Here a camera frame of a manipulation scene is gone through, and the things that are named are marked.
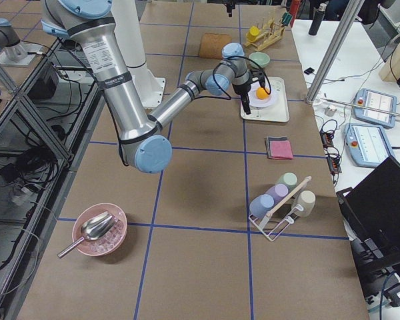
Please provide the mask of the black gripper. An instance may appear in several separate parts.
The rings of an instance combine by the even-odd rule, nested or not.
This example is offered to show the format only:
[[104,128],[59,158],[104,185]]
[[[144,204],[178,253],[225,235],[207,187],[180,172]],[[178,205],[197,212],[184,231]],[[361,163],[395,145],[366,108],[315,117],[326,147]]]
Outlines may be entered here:
[[[236,0],[225,0],[226,12],[229,17],[233,16],[233,10],[235,10],[235,6],[236,6]],[[248,80],[247,82],[238,85],[233,84],[233,90],[241,98],[241,104],[244,113],[246,115],[250,115],[251,108],[250,108],[250,100],[248,93],[251,90],[251,81]]]

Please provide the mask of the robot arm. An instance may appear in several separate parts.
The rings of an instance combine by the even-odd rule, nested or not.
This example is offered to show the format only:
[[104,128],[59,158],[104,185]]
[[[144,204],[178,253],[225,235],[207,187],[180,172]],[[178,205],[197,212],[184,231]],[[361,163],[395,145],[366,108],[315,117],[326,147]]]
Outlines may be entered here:
[[80,44],[119,130],[119,153],[124,165],[144,173],[164,170],[172,147],[161,130],[203,91],[225,93],[232,86],[250,112],[248,92],[253,74],[243,48],[230,43],[214,68],[193,71],[168,100],[146,113],[128,62],[144,58],[139,19],[134,1],[42,1],[43,30]]
[[[120,54],[114,34],[112,1],[42,1],[41,8],[44,32],[77,42],[87,57],[98,46]],[[7,19],[0,19],[0,52],[2,50],[10,52],[14,61],[26,56],[18,34]]]

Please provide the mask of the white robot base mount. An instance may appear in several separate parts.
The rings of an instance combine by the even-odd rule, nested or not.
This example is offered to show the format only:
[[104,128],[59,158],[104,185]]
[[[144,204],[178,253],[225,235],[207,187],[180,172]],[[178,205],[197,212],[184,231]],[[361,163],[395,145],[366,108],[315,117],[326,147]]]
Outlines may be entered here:
[[142,105],[146,109],[154,109],[162,101],[166,80],[155,77],[147,66],[135,2],[116,0],[111,12],[116,22],[117,43]]

